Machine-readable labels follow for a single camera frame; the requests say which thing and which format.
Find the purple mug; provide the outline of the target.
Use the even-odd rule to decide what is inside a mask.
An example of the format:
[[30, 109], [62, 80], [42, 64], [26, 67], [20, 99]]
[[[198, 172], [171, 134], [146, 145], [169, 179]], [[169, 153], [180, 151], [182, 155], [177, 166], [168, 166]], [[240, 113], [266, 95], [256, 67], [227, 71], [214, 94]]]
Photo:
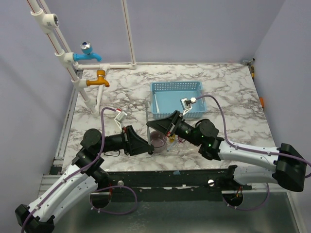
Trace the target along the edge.
[[161, 153], [167, 148], [167, 137], [158, 131], [150, 133], [151, 145], [154, 146], [154, 153]]

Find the clear textured glass tray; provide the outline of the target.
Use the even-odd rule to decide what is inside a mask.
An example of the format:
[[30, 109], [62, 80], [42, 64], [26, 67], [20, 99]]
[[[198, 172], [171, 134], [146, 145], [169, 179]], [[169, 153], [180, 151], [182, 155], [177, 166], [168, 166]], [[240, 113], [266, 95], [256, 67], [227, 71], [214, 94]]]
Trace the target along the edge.
[[186, 153], [188, 151], [196, 149], [196, 146], [190, 144], [188, 141], [180, 143], [178, 139], [176, 139], [176, 142], [177, 142], [176, 145], [170, 152], [167, 152], [167, 149], [165, 150], [165, 152], [168, 154], [179, 154], [179, 153]]

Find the light blue perforated basket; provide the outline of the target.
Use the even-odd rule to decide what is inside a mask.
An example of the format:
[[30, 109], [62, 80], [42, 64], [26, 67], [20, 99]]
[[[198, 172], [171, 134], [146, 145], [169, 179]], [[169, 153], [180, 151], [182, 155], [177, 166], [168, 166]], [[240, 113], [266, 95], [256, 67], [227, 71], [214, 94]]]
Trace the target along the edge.
[[[150, 84], [150, 91], [153, 119], [162, 119], [170, 116], [175, 110], [183, 112], [180, 100], [202, 96], [203, 85], [201, 81], [153, 82]], [[155, 95], [160, 113], [156, 112]]]

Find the light blue toothbrush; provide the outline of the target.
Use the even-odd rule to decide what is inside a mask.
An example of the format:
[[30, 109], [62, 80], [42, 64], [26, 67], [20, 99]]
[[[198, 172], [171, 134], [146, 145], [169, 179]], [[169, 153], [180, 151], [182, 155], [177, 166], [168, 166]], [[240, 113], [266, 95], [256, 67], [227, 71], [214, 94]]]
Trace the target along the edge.
[[176, 145], [176, 143], [177, 143], [176, 141], [170, 143], [170, 145], [167, 147], [167, 152], [170, 152], [170, 151], [174, 148], [174, 146]]

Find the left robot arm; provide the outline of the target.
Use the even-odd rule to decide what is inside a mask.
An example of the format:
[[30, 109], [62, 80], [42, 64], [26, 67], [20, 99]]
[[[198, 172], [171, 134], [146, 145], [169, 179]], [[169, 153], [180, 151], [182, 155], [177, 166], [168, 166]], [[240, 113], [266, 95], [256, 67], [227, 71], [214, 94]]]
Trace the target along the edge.
[[120, 134], [111, 136], [89, 129], [81, 146], [71, 165], [41, 197], [16, 208], [17, 222], [23, 233], [51, 233], [60, 216], [81, 198], [111, 186], [111, 178], [100, 167], [104, 162], [102, 153], [123, 150], [133, 156], [154, 151], [154, 146], [141, 138], [132, 126], [124, 127]]

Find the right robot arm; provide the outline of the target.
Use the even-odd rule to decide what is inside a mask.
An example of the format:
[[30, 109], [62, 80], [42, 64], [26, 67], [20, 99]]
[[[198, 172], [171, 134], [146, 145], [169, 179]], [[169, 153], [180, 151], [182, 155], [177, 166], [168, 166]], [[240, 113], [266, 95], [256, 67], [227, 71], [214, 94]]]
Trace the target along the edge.
[[191, 126], [179, 111], [146, 124], [166, 136], [175, 134], [198, 146], [198, 152], [207, 160], [229, 160], [255, 166], [254, 172], [247, 167], [236, 168], [233, 173], [226, 175], [223, 179], [224, 186], [229, 190], [247, 183], [276, 183], [290, 191], [304, 190], [307, 164], [290, 144], [282, 143], [280, 147], [264, 148], [233, 143], [219, 137], [219, 130], [210, 120], [202, 119]]

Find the orange tap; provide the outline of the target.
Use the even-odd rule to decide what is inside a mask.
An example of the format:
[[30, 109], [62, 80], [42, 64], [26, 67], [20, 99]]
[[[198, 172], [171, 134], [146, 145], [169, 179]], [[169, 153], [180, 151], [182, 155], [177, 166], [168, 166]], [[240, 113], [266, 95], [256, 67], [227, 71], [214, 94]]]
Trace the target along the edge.
[[105, 87], [109, 87], [110, 84], [109, 82], [105, 79], [106, 77], [106, 71], [103, 69], [99, 69], [96, 71], [96, 77], [97, 80], [87, 80], [86, 85], [91, 86], [91, 85], [104, 85]]

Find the orange clip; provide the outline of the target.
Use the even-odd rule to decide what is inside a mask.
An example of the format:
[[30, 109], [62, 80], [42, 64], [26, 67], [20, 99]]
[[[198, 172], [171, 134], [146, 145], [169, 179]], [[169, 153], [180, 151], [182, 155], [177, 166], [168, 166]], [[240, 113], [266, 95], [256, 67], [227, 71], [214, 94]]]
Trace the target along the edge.
[[262, 108], [264, 108], [264, 99], [262, 97], [259, 98]]

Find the blue tap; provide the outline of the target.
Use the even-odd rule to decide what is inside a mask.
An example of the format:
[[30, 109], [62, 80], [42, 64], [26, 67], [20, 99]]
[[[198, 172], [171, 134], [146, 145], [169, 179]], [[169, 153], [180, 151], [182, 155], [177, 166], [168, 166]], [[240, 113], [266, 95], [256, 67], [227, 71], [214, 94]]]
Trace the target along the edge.
[[95, 59], [97, 62], [100, 62], [102, 60], [102, 57], [98, 55], [97, 53], [93, 52], [93, 47], [90, 42], [84, 41], [80, 44], [80, 48], [82, 51], [82, 54], [73, 54], [73, 60], [75, 62], [78, 62], [80, 60], [93, 60]]

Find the yellow clamp tool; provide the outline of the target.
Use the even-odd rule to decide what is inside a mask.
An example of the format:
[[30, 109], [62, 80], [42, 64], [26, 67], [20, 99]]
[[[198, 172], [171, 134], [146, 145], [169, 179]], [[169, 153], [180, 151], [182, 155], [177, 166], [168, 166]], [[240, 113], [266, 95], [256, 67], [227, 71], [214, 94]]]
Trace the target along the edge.
[[255, 68], [254, 68], [254, 62], [255, 62], [255, 58], [252, 58], [252, 59], [244, 59], [242, 61], [242, 63], [246, 66], [248, 66], [249, 70], [250, 70], [250, 74], [251, 74], [251, 77], [252, 79], [254, 79], [255, 77]]

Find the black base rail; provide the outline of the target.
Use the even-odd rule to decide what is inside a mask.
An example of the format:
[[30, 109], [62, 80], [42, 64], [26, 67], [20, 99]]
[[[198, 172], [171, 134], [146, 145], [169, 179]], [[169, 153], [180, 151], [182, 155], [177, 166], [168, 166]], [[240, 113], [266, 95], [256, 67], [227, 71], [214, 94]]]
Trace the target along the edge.
[[95, 191], [90, 201], [95, 206], [112, 202], [168, 202], [168, 201], [222, 201], [222, 192], [234, 194], [251, 190], [251, 186], [234, 181], [236, 165], [225, 169], [123, 171], [110, 172], [109, 180]]

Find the white pvc pipe frame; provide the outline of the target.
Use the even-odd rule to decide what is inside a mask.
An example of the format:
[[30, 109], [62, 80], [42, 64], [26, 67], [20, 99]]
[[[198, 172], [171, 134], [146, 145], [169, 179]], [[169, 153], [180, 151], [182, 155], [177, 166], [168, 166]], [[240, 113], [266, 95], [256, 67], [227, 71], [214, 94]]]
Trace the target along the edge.
[[122, 0], [121, 6], [125, 20], [125, 28], [127, 32], [131, 62], [125, 64], [108, 64], [93, 60], [73, 60], [74, 52], [69, 48], [61, 30], [59, 29], [59, 18], [56, 14], [50, 12], [44, 0], [29, 0], [27, 1], [31, 15], [39, 25], [43, 34], [49, 39], [54, 55], [59, 60], [60, 64], [66, 69], [71, 77], [71, 82], [74, 90], [77, 91], [83, 99], [87, 109], [94, 117], [99, 115], [99, 107], [101, 103], [104, 85], [87, 86], [87, 80], [97, 80], [96, 71], [103, 69], [107, 72], [110, 69], [136, 69], [137, 63], [133, 48], [133, 40], [131, 34], [130, 20], [128, 15], [127, 1]]

